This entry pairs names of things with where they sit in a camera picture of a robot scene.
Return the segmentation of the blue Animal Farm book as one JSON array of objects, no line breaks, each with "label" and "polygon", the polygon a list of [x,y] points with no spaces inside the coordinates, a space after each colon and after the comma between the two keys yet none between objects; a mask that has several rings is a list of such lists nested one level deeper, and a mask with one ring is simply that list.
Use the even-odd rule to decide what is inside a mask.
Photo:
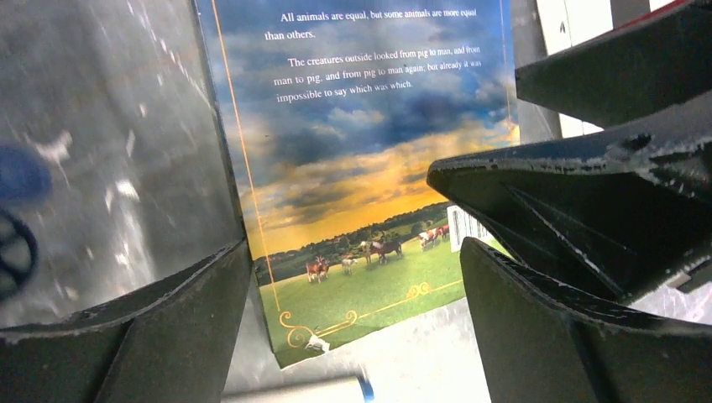
[{"label": "blue Animal Farm book", "polygon": [[427,175],[519,141],[510,3],[197,7],[276,363],[463,299]]}]

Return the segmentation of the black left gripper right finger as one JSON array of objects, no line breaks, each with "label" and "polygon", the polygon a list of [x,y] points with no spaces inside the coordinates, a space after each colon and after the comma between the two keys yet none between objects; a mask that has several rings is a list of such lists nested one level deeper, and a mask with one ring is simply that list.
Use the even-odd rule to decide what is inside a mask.
[{"label": "black left gripper right finger", "polygon": [[476,238],[460,263],[493,402],[710,401],[710,326],[591,295]]}]

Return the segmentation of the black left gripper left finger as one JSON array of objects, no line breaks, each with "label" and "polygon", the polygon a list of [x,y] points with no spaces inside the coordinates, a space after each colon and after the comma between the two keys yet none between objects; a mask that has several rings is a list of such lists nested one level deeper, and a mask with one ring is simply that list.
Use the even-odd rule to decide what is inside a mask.
[{"label": "black left gripper left finger", "polygon": [[2,401],[220,401],[251,273],[233,243],[61,322],[3,329]]}]

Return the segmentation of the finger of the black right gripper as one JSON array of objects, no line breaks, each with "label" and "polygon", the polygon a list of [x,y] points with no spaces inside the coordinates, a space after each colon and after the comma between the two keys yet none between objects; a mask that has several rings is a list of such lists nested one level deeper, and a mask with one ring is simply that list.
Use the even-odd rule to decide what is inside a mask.
[{"label": "finger of the black right gripper", "polygon": [[608,128],[650,116],[709,120],[711,3],[673,1],[516,69],[518,97]]},{"label": "finger of the black right gripper", "polygon": [[598,133],[433,162],[427,184],[522,264],[633,301],[711,281],[711,95]]}]

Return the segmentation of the navy blue student backpack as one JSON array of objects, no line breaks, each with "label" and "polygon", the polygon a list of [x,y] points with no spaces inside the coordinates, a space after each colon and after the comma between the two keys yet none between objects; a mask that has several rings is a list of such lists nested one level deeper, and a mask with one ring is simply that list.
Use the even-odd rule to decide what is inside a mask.
[{"label": "navy blue student backpack", "polygon": [[27,246],[29,258],[25,265],[1,258],[1,277],[12,280],[11,285],[1,287],[1,301],[16,296],[32,279],[39,264],[37,238],[30,226],[8,209],[41,202],[51,190],[50,168],[41,158],[17,145],[1,145],[1,221],[12,229],[11,233],[1,237],[1,248],[22,241]]}]

